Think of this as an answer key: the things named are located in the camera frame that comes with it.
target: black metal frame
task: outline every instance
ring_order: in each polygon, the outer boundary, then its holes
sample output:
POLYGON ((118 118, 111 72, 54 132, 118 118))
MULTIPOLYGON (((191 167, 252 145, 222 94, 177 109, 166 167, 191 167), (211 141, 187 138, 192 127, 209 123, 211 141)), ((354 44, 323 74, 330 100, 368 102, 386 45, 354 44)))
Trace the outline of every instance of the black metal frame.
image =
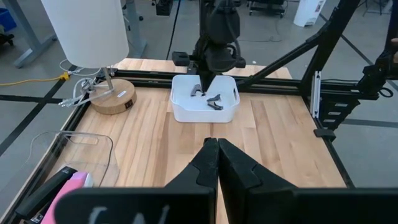
MULTIPOLYGON (((309 107, 308 97, 310 96, 311 91, 312 76, 316 71, 321 71, 325 66, 326 61, 335 48, 338 39, 342 35, 359 2, 360 0, 341 0, 339 5, 333 11, 330 20, 318 31, 317 34, 307 39, 304 44, 298 46, 287 55, 271 63, 265 69, 254 75, 249 77, 233 76, 238 84, 239 91, 246 93, 301 96, 307 107, 309 107), (316 46, 318 46, 318 48, 301 80, 266 78, 266 76, 270 75, 272 72, 316 46)), ((171 88, 172 78, 179 74, 181 73, 116 70, 114 76, 116 78, 129 80, 137 87, 171 88)), ((366 95, 364 93, 360 93, 356 88, 356 84, 323 82, 321 89, 322 102, 320 106, 323 112, 320 114, 319 119, 314 118, 314 122, 318 129, 336 129, 345 117, 351 113, 352 109, 359 104, 358 100, 376 100, 379 97, 378 95, 366 95)), ((63 130, 74 131, 89 105, 90 104, 87 103, 77 107, 63 130)), ((354 184, 338 157, 331 140, 328 138, 322 139, 324 140, 345 184, 348 187, 354 187, 354 184)), ((55 140, 49 149, 49 153, 38 165, 38 169, 36 169, 32 174, 32 177, 25 184, 24 188, 20 191, 20 194, 13 202, 11 208, 7 211, 3 223, 18 223, 20 221, 20 219, 14 214, 15 208, 44 182, 49 175, 50 168, 55 164, 62 152, 64 145, 65 142, 62 142, 61 139, 55 140)))

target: white lampshade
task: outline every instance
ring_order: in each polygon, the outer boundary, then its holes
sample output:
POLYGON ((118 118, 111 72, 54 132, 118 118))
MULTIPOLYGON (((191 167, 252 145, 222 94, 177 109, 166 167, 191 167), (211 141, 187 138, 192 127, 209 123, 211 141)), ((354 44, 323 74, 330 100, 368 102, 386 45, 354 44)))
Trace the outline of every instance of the white lampshade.
POLYGON ((85 68, 113 65, 129 46, 120 0, 42 0, 70 63, 85 68))

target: lamp base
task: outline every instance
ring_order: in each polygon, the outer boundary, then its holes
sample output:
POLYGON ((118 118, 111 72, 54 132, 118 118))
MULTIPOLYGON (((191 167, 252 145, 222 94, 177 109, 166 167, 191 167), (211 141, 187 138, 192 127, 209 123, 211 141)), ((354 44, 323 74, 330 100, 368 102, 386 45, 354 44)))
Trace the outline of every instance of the lamp base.
MULTIPOLYGON (((127 111, 137 100, 137 93, 134 85, 122 79, 111 80, 114 91, 108 95, 101 96, 91 101, 91 105, 101 114, 118 114, 127 111)), ((98 85, 108 85, 106 81, 98 85)), ((90 98, 96 97, 106 91, 108 88, 97 88, 90 94, 90 98)))

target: wooden table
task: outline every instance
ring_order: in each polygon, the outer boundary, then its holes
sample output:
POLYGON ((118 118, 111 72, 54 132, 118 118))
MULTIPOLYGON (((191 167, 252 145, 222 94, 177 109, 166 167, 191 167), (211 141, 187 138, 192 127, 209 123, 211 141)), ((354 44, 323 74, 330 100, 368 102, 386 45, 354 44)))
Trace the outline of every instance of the wooden table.
MULTIPOLYGON (((116 67, 185 71, 164 60, 125 59, 116 67)), ((248 65, 227 74, 247 76, 262 68, 248 65)), ((271 77, 291 78, 286 68, 271 77)), ((325 143, 315 137, 315 123, 299 96, 240 93, 241 104, 232 122, 210 124, 174 120, 168 89, 137 88, 136 91, 137 102, 131 110, 110 116, 89 107, 76 128, 80 132, 107 135, 114 142, 112 161, 119 171, 110 169, 102 186, 162 187, 191 161, 205 138, 213 137, 228 139, 299 187, 345 187, 325 143)), ((92 154, 76 154, 76 149, 68 144, 52 173, 71 156, 78 161, 103 159, 92 154)), ((92 166, 85 169, 96 172, 92 166)), ((227 222, 219 190, 217 223, 227 222)))

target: pink object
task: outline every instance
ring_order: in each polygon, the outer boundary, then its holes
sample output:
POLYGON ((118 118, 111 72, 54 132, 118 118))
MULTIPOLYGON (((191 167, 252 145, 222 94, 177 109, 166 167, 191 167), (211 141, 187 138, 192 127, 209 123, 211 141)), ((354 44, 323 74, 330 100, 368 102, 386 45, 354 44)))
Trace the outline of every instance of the pink object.
POLYGON ((74 175, 63 185, 61 190, 58 192, 52 201, 47 213, 45 214, 42 224, 56 224, 54 218, 54 209, 58 201, 62 196, 71 192, 72 190, 82 188, 85 184, 87 172, 76 172, 74 175))

